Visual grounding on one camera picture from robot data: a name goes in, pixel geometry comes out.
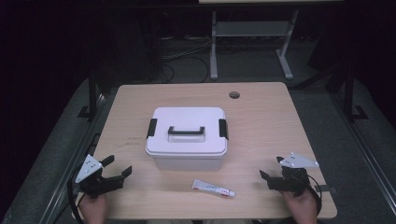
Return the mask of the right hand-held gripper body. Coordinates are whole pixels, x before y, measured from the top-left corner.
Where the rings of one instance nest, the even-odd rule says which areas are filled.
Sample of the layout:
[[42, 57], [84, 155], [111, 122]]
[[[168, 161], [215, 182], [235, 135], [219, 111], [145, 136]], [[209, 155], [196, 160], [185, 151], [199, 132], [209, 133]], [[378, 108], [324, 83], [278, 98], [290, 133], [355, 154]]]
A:
[[288, 157], [279, 162], [281, 166], [281, 177], [269, 176], [267, 186], [269, 189], [289, 191], [295, 196], [300, 196], [307, 189], [314, 195], [309, 182], [307, 168], [318, 168], [318, 162], [309, 160], [301, 155], [291, 152]]

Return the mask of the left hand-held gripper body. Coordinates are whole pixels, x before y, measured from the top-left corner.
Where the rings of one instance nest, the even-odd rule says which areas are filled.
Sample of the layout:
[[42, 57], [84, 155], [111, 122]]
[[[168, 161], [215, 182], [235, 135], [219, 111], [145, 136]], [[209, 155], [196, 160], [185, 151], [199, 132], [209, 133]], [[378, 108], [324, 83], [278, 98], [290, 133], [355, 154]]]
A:
[[103, 168], [101, 161], [88, 155], [78, 171], [75, 183], [79, 184], [82, 192], [92, 198], [123, 188], [123, 177], [121, 175], [103, 177]]

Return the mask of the white ointment tube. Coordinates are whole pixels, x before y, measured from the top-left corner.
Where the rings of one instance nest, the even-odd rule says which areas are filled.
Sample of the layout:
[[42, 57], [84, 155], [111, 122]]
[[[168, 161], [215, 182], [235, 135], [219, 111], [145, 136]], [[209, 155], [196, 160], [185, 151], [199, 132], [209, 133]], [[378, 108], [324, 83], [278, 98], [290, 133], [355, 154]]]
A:
[[199, 180], [199, 179], [193, 180], [191, 188], [203, 190], [206, 192], [216, 193], [218, 195], [225, 196], [225, 197], [233, 198], [235, 196], [235, 192], [230, 189], [226, 189], [224, 187], [210, 184], [210, 183], [207, 183], [207, 182]]

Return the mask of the white plastic storage box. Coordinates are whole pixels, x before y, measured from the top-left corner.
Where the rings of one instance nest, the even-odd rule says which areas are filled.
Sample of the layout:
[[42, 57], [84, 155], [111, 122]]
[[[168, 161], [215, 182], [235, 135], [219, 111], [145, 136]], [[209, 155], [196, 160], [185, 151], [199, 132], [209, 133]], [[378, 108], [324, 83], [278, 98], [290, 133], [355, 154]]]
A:
[[226, 152], [221, 153], [192, 153], [170, 154], [151, 153], [157, 167], [161, 170], [171, 171], [216, 171], [221, 168]]

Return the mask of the white lid with black handle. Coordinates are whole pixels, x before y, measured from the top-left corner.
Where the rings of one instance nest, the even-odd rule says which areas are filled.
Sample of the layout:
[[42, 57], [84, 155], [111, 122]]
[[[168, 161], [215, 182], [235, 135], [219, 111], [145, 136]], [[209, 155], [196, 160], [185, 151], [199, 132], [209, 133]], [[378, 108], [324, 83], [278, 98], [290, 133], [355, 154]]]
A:
[[153, 158], [221, 157], [228, 124], [219, 107], [158, 107], [148, 126], [147, 153]]

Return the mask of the person's left hand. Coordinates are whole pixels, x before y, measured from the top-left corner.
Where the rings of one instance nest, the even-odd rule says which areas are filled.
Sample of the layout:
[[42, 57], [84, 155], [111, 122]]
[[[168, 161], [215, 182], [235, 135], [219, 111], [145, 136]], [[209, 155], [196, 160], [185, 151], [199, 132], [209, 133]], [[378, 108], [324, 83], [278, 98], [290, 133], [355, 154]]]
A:
[[79, 203], [79, 210], [87, 224], [105, 224], [107, 214], [106, 195], [99, 195], [96, 199], [84, 196]]

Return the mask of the person's right hand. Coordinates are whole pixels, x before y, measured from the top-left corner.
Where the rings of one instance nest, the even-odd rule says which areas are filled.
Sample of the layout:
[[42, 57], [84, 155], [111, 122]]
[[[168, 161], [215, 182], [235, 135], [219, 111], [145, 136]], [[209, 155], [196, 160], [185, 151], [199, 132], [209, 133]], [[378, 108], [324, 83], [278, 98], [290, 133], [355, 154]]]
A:
[[289, 191], [281, 191], [280, 194], [297, 224], [317, 224], [317, 203], [308, 190], [298, 197]]

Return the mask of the black metal stand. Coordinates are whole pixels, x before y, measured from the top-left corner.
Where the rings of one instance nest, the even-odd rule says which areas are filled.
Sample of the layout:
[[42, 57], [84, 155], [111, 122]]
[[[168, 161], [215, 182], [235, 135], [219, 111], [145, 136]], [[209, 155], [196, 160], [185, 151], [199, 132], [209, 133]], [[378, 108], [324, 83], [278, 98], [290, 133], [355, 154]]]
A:
[[351, 67], [345, 74], [344, 88], [344, 113], [349, 122], [354, 123], [356, 119], [368, 119], [367, 114], [359, 105], [353, 105], [354, 75]]
[[88, 87], [89, 87], [89, 104], [84, 105], [79, 113], [79, 118], [87, 119], [88, 122], [91, 122], [97, 113], [97, 87], [95, 81], [95, 72], [91, 70], [88, 77]]

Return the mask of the aluminium floor rail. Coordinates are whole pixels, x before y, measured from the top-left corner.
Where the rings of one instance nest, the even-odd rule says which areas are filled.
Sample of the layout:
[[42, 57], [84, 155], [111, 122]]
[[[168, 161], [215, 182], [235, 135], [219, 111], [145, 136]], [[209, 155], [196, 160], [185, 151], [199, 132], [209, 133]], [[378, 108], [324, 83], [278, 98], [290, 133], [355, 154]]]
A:
[[49, 137], [45, 145], [44, 165], [45, 170], [51, 171], [55, 177], [46, 177], [52, 189], [39, 224], [55, 224], [68, 209], [68, 182], [84, 161], [87, 152], [93, 149], [92, 141], [98, 139], [102, 129], [102, 106], [105, 102], [106, 97], [100, 93], [94, 101], [97, 112], [91, 118], [88, 96], [74, 96]]
[[391, 182], [389, 181], [388, 177], [386, 176], [377, 159], [375, 158], [375, 155], [371, 151], [371, 148], [361, 135], [361, 132], [359, 131], [355, 120], [351, 119], [344, 111], [343, 102], [335, 94], [331, 94], [330, 98], [332, 99], [337, 111], [339, 112], [343, 121], [346, 123], [347, 128], [349, 129], [355, 142], [357, 143], [362, 158], [366, 163], [366, 166], [369, 169], [370, 173], [372, 174], [376, 184], [378, 185], [384, 199], [389, 205], [390, 210], [392, 211], [393, 215], [396, 216], [396, 188], [391, 185]]

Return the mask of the grey metal desk frame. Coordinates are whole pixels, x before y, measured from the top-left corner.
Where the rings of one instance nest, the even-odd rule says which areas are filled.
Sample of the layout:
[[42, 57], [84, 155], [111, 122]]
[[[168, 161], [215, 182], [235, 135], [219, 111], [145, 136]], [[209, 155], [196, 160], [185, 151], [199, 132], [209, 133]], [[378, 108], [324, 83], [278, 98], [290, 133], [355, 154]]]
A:
[[290, 44], [297, 18], [302, 7], [309, 4], [332, 4], [343, 0], [198, 0], [203, 6], [223, 7], [253, 7], [261, 8], [260, 5], [283, 5], [291, 7], [290, 18], [283, 21], [219, 21], [218, 10], [212, 10], [211, 23], [211, 49], [209, 55], [209, 69], [212, 80], [219, 78], [217, 61], [217, 41], [221, 37], [281, 37], [283, 44], [276, 49], [276, 57], [281, 66], [286, 80], [293, 80], [286, 53]]

